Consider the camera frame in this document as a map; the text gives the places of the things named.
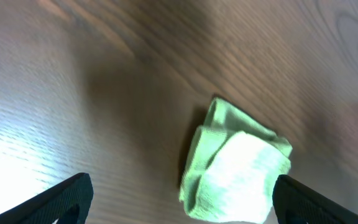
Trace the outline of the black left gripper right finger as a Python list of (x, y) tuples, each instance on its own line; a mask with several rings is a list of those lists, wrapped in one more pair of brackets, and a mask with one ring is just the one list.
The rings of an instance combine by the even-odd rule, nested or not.
[(279, 224), (358, 224), (358, 215), (288, 175), (273, 188), (273, 208)]

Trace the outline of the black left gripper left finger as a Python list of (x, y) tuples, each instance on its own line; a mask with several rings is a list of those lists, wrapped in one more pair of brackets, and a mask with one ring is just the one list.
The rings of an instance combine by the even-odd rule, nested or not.
[(85, 224), (94, 191), (84, 172), (0, 214), (0, 224)]

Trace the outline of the green microfiber cloth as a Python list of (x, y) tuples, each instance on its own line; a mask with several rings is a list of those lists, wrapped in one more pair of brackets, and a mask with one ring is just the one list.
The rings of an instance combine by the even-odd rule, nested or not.
[(228, 101), (215, 97), (191, 141), (179, 201), (194, 219), (263, 223), (292, 146)]

